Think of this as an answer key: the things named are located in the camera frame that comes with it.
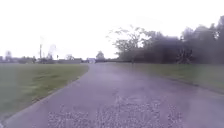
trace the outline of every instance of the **treeline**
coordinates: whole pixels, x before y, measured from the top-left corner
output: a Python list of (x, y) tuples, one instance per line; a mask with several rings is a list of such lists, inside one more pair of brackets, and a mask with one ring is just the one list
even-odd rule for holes
[(111, 31), (119, 59), (150, 63), (224, 63), (224, 16), (217, 25), (186, 28), (181, 37), (133, 27)]

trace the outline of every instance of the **sky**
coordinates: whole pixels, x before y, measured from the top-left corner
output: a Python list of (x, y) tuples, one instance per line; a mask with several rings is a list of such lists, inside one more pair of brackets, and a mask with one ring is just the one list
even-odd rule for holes
[(179, 36), (224, 15), (222, 0), (0, 0), (0, 56), (116, 57), (106, 36), (118, 27), (144, 27)]

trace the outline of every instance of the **grass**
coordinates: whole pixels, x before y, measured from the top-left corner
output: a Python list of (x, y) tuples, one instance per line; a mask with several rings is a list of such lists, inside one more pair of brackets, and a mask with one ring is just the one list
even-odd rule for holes
[(142, 72), (199, 85), (224, 93), (224, 65), (121, 64)]
[(87, 70), (88, 66), (78, 64), (1, 64), (0, 120), (78, 79)]

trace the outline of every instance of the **distant building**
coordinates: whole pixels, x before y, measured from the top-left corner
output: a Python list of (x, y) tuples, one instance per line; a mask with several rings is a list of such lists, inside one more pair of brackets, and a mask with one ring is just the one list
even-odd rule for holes
[(96, 63), (96, 59), (95, 59), (95, 58), (88, 58), (87, 60), (88, 60), (88, 62), (89, 62), (90, 64), (94, 64), (94, 63)]
[(81, 58), (74, 58), (72, 60), (59, 59), (58, 63), (60, 63), (60, 64), (79, 64), (79, 63), (82, 63), (82, 59)]

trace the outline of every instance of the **asphalt road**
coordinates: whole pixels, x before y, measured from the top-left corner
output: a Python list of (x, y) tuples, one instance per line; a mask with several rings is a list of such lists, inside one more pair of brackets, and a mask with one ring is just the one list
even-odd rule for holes
[(223, 128), (224, 96), (92, 64), (76, 82), (9, 118), (8, 128)]

